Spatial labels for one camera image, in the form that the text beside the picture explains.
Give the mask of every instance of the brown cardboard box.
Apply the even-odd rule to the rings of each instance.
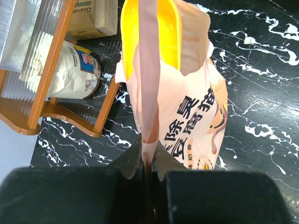
[[[85,40],[117,33],[117,0],[77,0],[65,39]]]

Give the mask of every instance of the yellow scoop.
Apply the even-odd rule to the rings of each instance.
[[[158,0],[160,57],[180,70],[182,21],[172,0]],[[133,55],[139,42],[138,0],[125,0],[121,12],[122,56],[127,80],[133,72]]]

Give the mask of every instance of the white bag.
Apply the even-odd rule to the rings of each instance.
[[[36,55],[20,75],[27,88],[36,92],[47,60],[53,36],[43,33]],[[47,97],[80,99],[91,96],[100,83],[100,64],[91,52],[64,41],[50,83]]]

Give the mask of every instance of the marble floor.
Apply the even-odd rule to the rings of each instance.
[[[229,118],[216,169],[266,173],[281,190],[293,222],[299,223],[297,1],[190,2],[199,3],[211,17],[212,60],[228,86]],[[120,36],[114,44],[96,39],[91,50],[100,56],[104,68],[103,88],[84,102],[96,116],[120,57]],[[105,166],[126,151],[136,135],[128,93],[122,85],[101,138],[86,136],[63,121],[44,118],[31,166]]]

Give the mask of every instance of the pink strap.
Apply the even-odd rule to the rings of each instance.
[[[157,0],[139,0],[139,57],[142,102],[142,158],[151,162],[159,133],[158,90],[160,81]]]

